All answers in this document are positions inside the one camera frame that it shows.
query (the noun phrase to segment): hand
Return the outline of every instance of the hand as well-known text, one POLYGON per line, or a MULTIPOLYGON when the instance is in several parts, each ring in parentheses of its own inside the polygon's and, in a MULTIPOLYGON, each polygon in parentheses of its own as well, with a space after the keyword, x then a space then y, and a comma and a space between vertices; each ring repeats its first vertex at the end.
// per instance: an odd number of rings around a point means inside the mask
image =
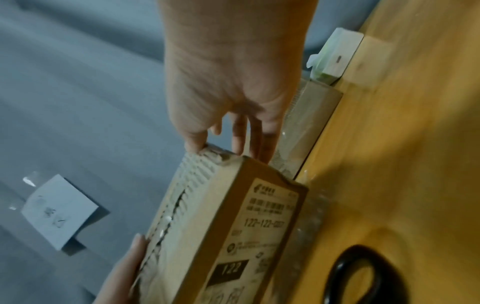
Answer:
POLYGON ((316 0, 159 0, 165 26, 168 114, 197 152, 222 117, 242 154, 268 163, 299 83, 305 35, 316 0))
POLYGON ((144 258, 147 241, 137 234, 130 249, 106 278, 93 304, 127 304, 137 268, 144 258))

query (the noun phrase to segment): black scissors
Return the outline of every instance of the black scissors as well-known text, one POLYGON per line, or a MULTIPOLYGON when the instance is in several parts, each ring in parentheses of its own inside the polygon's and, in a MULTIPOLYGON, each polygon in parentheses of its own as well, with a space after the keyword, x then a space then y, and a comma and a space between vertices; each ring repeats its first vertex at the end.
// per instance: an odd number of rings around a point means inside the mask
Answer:
POLYGON ((373 268, 373 281, 356 304, 408 304, 408 290, 402 276, 387 259, 363 245, 348 248, 335 261, 328 275, 322 304, 341 303, 348 279, 362 261, 373 268))

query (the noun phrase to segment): wooden surface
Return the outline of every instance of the wooden surface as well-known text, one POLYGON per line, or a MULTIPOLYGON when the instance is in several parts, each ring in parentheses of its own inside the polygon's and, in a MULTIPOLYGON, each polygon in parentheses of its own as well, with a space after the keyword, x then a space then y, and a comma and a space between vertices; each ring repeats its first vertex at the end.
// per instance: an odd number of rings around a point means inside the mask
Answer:
POLYGON ((359 243, 398 267, 411 303, 479 303, 480 1, 382 0, 362 32, 298 178, 332 203, 291 302, 320 303, 359 243))

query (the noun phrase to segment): corrugated cardboard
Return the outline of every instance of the corrugated cardboard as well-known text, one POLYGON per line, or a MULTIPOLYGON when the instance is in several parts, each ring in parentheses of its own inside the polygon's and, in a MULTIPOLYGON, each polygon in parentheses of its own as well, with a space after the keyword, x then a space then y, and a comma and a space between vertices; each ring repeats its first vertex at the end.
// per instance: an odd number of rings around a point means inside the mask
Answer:
POLYGON ((307 191, 246 156, 187 154, 147 234, 140 303, 259 302, 307 191))
POLYGON ((341 98, 340 91, 326 84, 301 79, 269 165, 295 178, 341 98))

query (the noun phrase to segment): paper note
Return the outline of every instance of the paper note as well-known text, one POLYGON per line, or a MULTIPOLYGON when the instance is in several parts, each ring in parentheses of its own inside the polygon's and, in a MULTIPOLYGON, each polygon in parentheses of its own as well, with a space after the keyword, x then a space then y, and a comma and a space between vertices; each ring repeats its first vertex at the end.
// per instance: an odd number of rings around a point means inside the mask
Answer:
POLYGON ((56 250, 61 250, 97 208, 57 174, 26 200, 21 213, 56 250))

